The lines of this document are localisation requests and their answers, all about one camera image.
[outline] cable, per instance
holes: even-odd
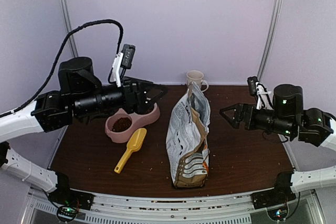
[[[267,133],[266,131],[263,131],[263,132],[262,132],[262,137],[263,137],[263,139],[265,139],[265,140],[267,140],[267,141],[269,141],[269,142],[271,142],[271,143],[274,143],[274,144],[284,144],[284,143],[287,143],[287,142],[289,141],[289,138],[288,138],[287,136],[284,136],[284,137],[286,138],[285,141],[280,141],[280,142],[272,141],[271,139],[267,139],[267,138],[265,137],[265,135],[264,135],[265,133],[266,133],[267,135],[270,135],[270,133]]]
[[[265,88],[265,86],[264,86],[262,83],[258,83],[258,85],[257,85],[257,86],[259,86],[259,85],[263,87],[263,89],[264,89],[264,91],[265,91],[265,92],[267,92],[267,89]],[[269,95],[268,95],[268,94],[266,94],[266,97],[267,97],[267,100],[268,100],[268,103],[269,103],[269,105],[271,106],[271,108],[272,108],[272,109],[274,109],[274,108],[273,108],[272,101],[271,101],[271,99],[270,99]]]
[[[72,222],[76,217],[77,217],[77,214],[79,213],[79,201],[77,200],[77,207],[76,209],[74,207],[71,207],[71,206],[67,206],[67,205],[63,205],[63,206],[57,206],[53,201],[51,201],[49,199],[49,196],[47,194],[46,191],[42,190],[44,192],[44,194],[46,195],[48,201],[54,206],[57,208],[57,211],[56,211],[56,217],[59,221],[61,222],[64,222],[64,223],[69,223],[69,222]],[[70,219],[67,219],[67,218],[64,218],[60,215],[64,215],[64,216],[68,216],[70,217]]]
[[[336,117],[333,114],[328,113],[328,112],[327,112],[327,114],[336,121]]]
[[[126,68],[123,68],[121,71],[120,79],[124,77],[125,73],[126,73]]]
[[[45,80],[45,82],[42,84],[42,86],[37,90],[37,92],[28,101],[26,101],[25,103],[23,103],[21,106],[17,107],[16,109],[14,109],[12,111],[5,112],[3,114],[0,114],[0,118],[2,118],[4,116],[7,116],[7,115],[10,115],[10,114],[13,114],[15,112],[18,112],[21,109],[25,108],[27,105],[29,105],[41,93],[41,91],[45,88],[45,86],[48,84],[49,80],[51,79],[51,76],[54,74],[58,59],[59,59],[60,55],[62,54],[62,51],[63,51],[63,49],[64,49],[64,47],[65,47],[65,45],[66,45],[66,43],[67,43],[67,41],[68,41],[68,39],[70,38],[71,35],[77,33],[78,31],[81,31],[82,29],[87,28],[89,26],[94,26],[94,25],[99,25],[99,24],[114,24],[114,25],[119,27],[120,33],[119,33],[119,39],[118,39],[118,44],[117,44],[117,53],[118,53],[119,48],[120,48],[120,44],[121,44],[121,40],[122,40],[122,36],[123,36],[123,27],[118,21],[115,21],[113,19],[102,19],[102,20],[87,22],[87,23],[77,27],[76,29],[69,32],[67,34],[67,36],[64,38],[64,40],[61,44],[61,47],[59,48],[59,51],[58,51],[58,53],[55,57],[54,63],[52,64],[52,68],[50,70],[50,73],[49,73],[47,79]]]
[[[296,212],[296,210],[298,209],[299,204],[300,204],[300,198],[301,198],[301,192],[299,192],[298,203],[296,204],[296,207],[295,207],[294,211],[291,213],[290,216],[288,216],[288,217],[285,219],[285,221],[288,220],[289,218],[291,218],[291,217],[295,214],[295,212]]]

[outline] brown tabletop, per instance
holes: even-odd
[[[169,86],[159,102],[161,116],[152,125],[142,148],[133,153],[121,174],[113,170],[126,150],[104,132],[104,119],[88,126],[68,127],[51,169],[69,176],[74,189],[134,197],[195,197],[244,193],[274,185],[279,172],[292,170],[277,135],[263,139],[261,131],[235,130],[218,114],[237,102],[255,103],[245,86],[211,86],[205,92],[211,106],[208,145],[209,176],[203,188],[175,189],[170,177],[166,134],[171,111],[186,86]]]

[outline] pet food bowl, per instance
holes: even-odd
[[[111,140],[115,143],[126,143],[133,133],[148,124],[154,123],[160,117],[160,109],[158,105],[155,103],[153,110],[144,115],[139,115],[136,113],[127,114],[125,110],[119,109],[113,116],[107,118],[105,123],[105,133]],[[122,132],[114,132],[112,128],[116,121],[120,118],[128,118],[132,121],[131,126]]]

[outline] white robot arm segment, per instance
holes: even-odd
[[[39,122],[31,115],[35,106],[36,101],[33,101],[24,109],[0,118],[0,143],[18,136],[43,132]]]
[[[8,149],[6,159],[7,163],[1,166],[1,169],[32,183],[42,190],[50,193],[56,190],[57,176],[55,172],[46,170],[31,161],[21,157],[12,148]]]

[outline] black joint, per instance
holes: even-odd
[[[2,142],[0,143],[0,167],[3,164],[8,163],[8,159],[6,159],[7,156],[7,151],[10,149],[9,143],[8,142]]]
[[[289,188],[293,185],[293,183],[291,182],[292,179],[292,174],[294,172],[282,172],[279,173],[277,176],[277,180],[275,182],[274,187],[275,188]]]

